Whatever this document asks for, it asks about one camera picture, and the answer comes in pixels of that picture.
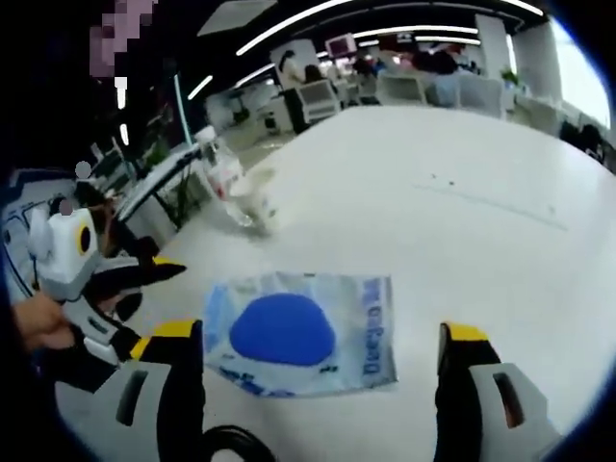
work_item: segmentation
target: fluorescent light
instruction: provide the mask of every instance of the fluorescent light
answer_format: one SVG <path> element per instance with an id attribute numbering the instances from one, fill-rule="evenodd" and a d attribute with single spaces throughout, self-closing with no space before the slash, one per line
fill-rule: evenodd
<path id="1" fill-rule="evenodd" d="M 128 129 L 126 128 L 125 123 L 122 123 L 119 126 L 119 134 L 122 136 L 122 141 L 124 144 L 128 146 Z"/>
<path id="2" fill-rule="evenodd" d="M 474 38 L 460 38 L 460 37 L 441 37 L 441 36 L 420 36 L 415 37 L 416 41 L 446 41 L 447 43 L 466 43 L 469 45 L 480 45 L 479 40 Z"/>
<path id="3" fill-rule="evenodd" d="M 509 48 L 509 67 L 511 67 L 511 72 L 514 74 L 518 73 L 518 63 L 516 62 L 516 52 L 513 49 L 513 40 L 511 36 L 507 34 L 507 48 Z"/>
<path id="4" fill-rule="evenodd" d="M 197 85 L 193 91 L 191 91 L 191 94 L 189 94 L 189 99 L 193 99 L 197 93 L 203 90 L 203 87 L 212 82 L 212 79 L 214 79 L 214 77 L 212 77 L 211 75 L 208 75 L 205 79 L 203 79 L 203 81 L 199 85 Z"/>
<path id="5" fill-rule="evenodd" d="M 531 13 L 535 13 L 535 14 L 539 14 L 540 16 L 543 16 L 543 12 L 541 10 L 539 10 L 537 7 L 533 7 L 532 5 L 529 5 L 526 2 L 521 2 L 520 0 L 501 0 L 501 1 L 505 3 L 509 3 L 511 5 L 515 5 L 516 7 L 524 8 L 525 10 Z"/>
<path id="6" fill-rule="evenodd" d="M 126 89 L 116 89 L 117 90 L 117 108 L 124 109 L 126 106 Z"/>
<path id="7" fill-rule="evenodd" d="M 375 46 L 378 45 L 378 40 L 366 40 L 357 43 L 357 46 Z"/>
<path id="8" fill-rule="evenodd" d="M 375 29 L 373 31 L 359 32 L 353 34 L 356 39 L 361 37 L 378 36 L 381 34 L 396 34 L 398 32 L 418 32 L 418 31 L 439 31 L 439 32 L 459 32 L 462 34 L 477 34 L 479 31 L 475 27 L 457 26 L 400 26 L 387 27 L 385 29 Z"/>
<path id="9" fill-rule="evenodd" d="M 114 85 L 117 92 L 117 108 L 124 109 L 126 106 L 126 88 L 128 79 L 126 77 L 115 77 Z"/>
<path id="10" fill-rule="evenodd" d="M 239 80 L 237 84 L 235 84 L 235 88 L 241 87 L 243 84 L 248 82 L 249 80 L 254 79 L 257 75 L 263 74 L 264 72 L 272 69 L 274 64 L 268 64 L 261 67 L 259 70 L 255 70 L 250 75 L 246 75 L 242 80 Z"/>
<path id="11" fill-rule="evenodd" d="M 253 40 L 251 40 L 249 43 L 247 43 L 246 45 L 244 45 L 242 48 L 240 48 L 238 51 L 236 51 L 236 56 L 241 56 L 243 55 L 246 51 L 248 51 L 249 49 L 257 46 L 259 43 L 261 43 L 263 40 L 273 36 L 274 34 L 282 31 L 283 29 L 289 27 L 292 24 L 295 24 L 296 22 L 305 19 L 308 16 L 312 16 L 315 13 L 319 13 L 322 12 L 323 10 L 327 10 L 329 8 L 333 8 L 336 7 L 338 5 L 343 5 L 344 3 L 348 3 L 348 2 L 352 2 L 353 0 L 329 0 L 328 2 L 325 3 L 321 3 L 320 5 L 317 5 L 316 7 L 312 7 L 309 8 L 308 10 L 305 10 L 301 13 L 298 13 L 294 16 L 289 17 L 288 19 L 285 19 L 284 21 L 276 24 L 275 26 L 267 29 L 263 34 L 258 35 L 257 37 L 255 37 Z"/>

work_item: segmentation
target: person's hand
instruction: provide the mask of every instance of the person's hand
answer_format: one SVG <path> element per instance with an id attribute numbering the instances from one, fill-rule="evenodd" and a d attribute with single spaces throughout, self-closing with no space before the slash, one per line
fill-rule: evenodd
<path id="1" fill-rule="evenodd" d="M 64 349 L 75 344 L 75 338 L 62 306 L 42 292 L 13 307 L 15 322 L 28 351 L 40 347 Z"/>
<path id="2" fill-rule="evenodd" d="M 115 197 L 110 197 L 109 199 L 105 201 L 105 204 L 103 205 L 103 210 L 105 211 L 105 220 L 107 222 L 110 222 L 112 218 L 114 217 L 115 208 L 116 208 L 115 205 L 116 205 Z"/>

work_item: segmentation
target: window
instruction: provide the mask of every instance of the window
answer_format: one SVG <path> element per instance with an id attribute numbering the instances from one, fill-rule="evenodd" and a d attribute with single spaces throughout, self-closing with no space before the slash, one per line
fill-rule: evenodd
<path id="1" fill-rule="evenodd" d="M 509 49 L 509 68 L 514 74 L 518 73 L 518 63 L 516 62 L 516 52 L 513 49 L 513 40 L 507 35 L 507 48 Z"/>
<path id="2" fill-rule="evenodd" d="M 552 21 L 563 99 L 610 128 L 609 98 L 597 71 L 567 31 Z"/>

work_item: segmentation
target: potted plant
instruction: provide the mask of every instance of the potted plant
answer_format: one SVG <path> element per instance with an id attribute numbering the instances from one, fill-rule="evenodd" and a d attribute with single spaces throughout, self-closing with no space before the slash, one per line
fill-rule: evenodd
<path id="1" fill-rule="evenodd" d="M 512 88 L 516 88 L 520 85 L 520 79 L 510 68 L 504 69 L 500 72 L 500 77 L 504 80 L 505 84 Z"/>

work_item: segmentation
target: white chair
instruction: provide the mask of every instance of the white chair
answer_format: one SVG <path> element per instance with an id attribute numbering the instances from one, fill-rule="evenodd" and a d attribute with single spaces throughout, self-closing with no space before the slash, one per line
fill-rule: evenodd
<path id="1" fill-rule="evenodd" d="M 329 80 L 319 80 L 297 89 L 304 120 L 311 124 L 340 112 L 342 105 Z"/>
<path id="2" fill-rule="evenodd" d="M 558 138 L 564 115 L 552 104 L 535 98 L 526 98 L 524 106 L 528 111 L 530 126 L 535 130 Z"/>
<path id="3" fill-rule="evenodd" d="M 424 84 L 419 77 L 387 71 L 378 74 L 376 98 L 385 105 L 427 104 Z"/>
<path id="4" fill-rule="evenodd" d="M 496 118 L 505 118 L 504 83 L 473 74 L 458 76 L 458 109 L 470 110 Z"/>

